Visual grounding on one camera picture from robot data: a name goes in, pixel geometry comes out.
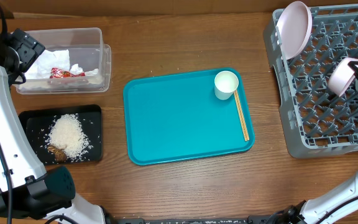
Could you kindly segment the pink bowl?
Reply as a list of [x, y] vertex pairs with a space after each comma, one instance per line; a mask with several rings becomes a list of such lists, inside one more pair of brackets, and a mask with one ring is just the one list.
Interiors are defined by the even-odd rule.
[[337, 96], [342, 96], [355, 79], [355, 71], [349, 66], [350, 62], [358, 62], [358, 59], [342, 59], [329, 78], [328, 88]]

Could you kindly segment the large white paper napkin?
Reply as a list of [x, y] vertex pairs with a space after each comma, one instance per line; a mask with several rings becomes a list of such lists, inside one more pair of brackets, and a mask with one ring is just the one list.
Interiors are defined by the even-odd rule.
[[48, 78], [52, 68], [70, 69], [69, 50], [45, 50], [25, 73], [26, 79]]

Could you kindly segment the red snack wrapper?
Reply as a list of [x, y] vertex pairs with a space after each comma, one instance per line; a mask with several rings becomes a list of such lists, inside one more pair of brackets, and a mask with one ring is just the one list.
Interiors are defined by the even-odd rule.
[[50, 78], [69, 78], [69, 77], [84, 77], [85, 72], [79, 74], [73, 74], [68, 71], [64, 71], [60, 68], [52, 68], [50, 72]]

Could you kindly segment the large white plate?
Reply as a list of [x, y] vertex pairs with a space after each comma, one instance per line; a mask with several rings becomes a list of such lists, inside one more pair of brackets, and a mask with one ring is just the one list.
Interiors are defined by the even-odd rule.
[[284, 9], [277, 27], [282, 40], [282, 54], [287, 60], [299, 55], [306, 47], [312, 23], [311, 11], [305, 3], [295, 1]]

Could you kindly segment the white paper cup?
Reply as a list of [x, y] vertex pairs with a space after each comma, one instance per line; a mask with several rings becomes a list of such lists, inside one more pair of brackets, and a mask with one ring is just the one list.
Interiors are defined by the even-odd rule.
[[221, 71], [214, 78], [214, 93], [220, 100], [227, 100], [237, 90], [239, 79], [230, 71]]

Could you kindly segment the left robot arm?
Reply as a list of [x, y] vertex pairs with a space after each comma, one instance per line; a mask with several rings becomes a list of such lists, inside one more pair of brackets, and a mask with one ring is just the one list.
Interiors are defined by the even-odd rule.
[[44, 46], [28, 33], [8, 32], [0, 22], [0, 217], [33, 218], [47, 223], [112, 223], [103, 207], [75, 190], [66, 167], [47, 170], [35, 155], [11, 98], [11, 86], [23, 84], [25, 73]]

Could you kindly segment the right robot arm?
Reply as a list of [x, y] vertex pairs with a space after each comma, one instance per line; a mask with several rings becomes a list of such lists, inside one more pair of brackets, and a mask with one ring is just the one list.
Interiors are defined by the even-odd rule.
[[[329, 79], [328, 87], [342, 96], [350, 84], [357, 80], [358, 59], [343, 59]], [[358, 171], [347, 181], [328, 193], [271, 215], [267, 223], [335, 223], [358, 210]]]

